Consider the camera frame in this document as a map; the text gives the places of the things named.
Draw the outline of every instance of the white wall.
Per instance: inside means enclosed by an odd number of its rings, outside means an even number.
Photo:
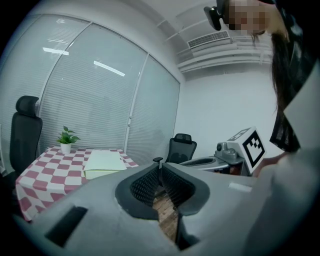
[[[268,68],[189,80],[180,90],[178,105],[174,133],[190,134],[197,142],[193,158],[212,156],[217,143],[252,126],[262,137],[267,157],[283,152],[269,142],[277,112]]]
[[[185,81],[173,48],[165,43],[166,36],[142,13],[119,0],[43,0],[30,14],[66,15],[104,26],[149,52],[180,83]]]

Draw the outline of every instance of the checkered tablecloth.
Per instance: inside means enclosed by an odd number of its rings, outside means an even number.
[[[93,150],[72,149],[62,154],[59,146],[48,148],[16,180],[17,198],[24,218],[32,220],[72,190],[88,182],[84,167]],[[127,168],[138,165],[121,149],[98,149],[119,152]]]

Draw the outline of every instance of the floor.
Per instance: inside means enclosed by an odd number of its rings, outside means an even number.
[[[165,193],[154,199],[153,209],[159,214],[159,226],[164,234],[173,242],[176,239],[178,227],[178,212],[174,210],[174,205],[169,196]]]

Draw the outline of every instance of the black office chair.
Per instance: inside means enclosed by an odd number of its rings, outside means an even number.
[[[192,159],[197,148],[197,143],[192,141],[191,135],[184,133],[177,133],[174,138],[170,139],[169,142],[169,153],[166,158],[166,163],[181,164],[183,162]],[[160,163],[162,157],[154,158],[153,161]],[[156,196],[161,195],[164,192],[162,188],[162,169],[159,168],[158,180],[160,187],[156,191]]]
[[[20,175],[35,159],[42,130],[42,119],[36,116],[34,96],[22,96],[16,102],[12,117],[10,163],[16,175]]]

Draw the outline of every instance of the woman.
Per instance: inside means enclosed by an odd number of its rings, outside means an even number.
[[[270,142],[285,152],[265,158],[254,171],[255,177],[263,167],[276,164],[282,157],[300,148],[284,110],[307,80],[316,58],[312,57],[311,48],[305,47],[312,38],[306,33],[306,22],[299,17],[302,8],[292,7],[294,4],[291,2],[289,5],[288,2],[291,1],[217,0],[217,7],[210,8],[208,15],[210,23],[217,30],[221,28],[219,19],[222,19],[230,30],[247,31],[253,42],[265,32],[271,34],[272,78],[278,110]]]

